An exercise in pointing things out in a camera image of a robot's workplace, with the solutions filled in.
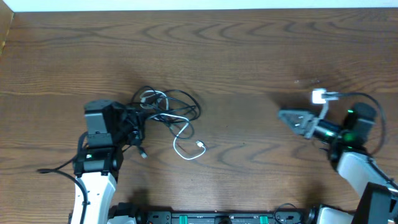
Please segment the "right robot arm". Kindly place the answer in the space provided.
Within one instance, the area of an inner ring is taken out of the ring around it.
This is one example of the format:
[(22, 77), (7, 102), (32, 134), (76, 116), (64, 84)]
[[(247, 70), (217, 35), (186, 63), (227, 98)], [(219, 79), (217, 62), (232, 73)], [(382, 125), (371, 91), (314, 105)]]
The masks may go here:
[(397, 184), (368, 153), (365, 143), (377, 116), (366, 103), (355, 103), (343, 124), (324, 119), (328, 106), (319, 115), (309, 110), (281, 109), (278, 117), (295, 134), (326, 143), (332, 168), (360, 196), (353, 213), (320, 205), (308, 215), (307, 223), (397, 223)]

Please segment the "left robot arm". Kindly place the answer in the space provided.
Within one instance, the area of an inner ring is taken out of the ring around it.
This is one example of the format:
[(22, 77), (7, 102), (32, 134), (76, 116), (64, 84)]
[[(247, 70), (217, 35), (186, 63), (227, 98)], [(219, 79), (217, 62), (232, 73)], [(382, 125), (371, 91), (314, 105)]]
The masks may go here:
[(142, 110), (117, 101), (96, 100), (84, 106), (87, 146), (73, 163), (76, 176), (71, 223), (145, 223), (147, 215), (131, 203), (112, 207), (124, 146), (144, 140)]

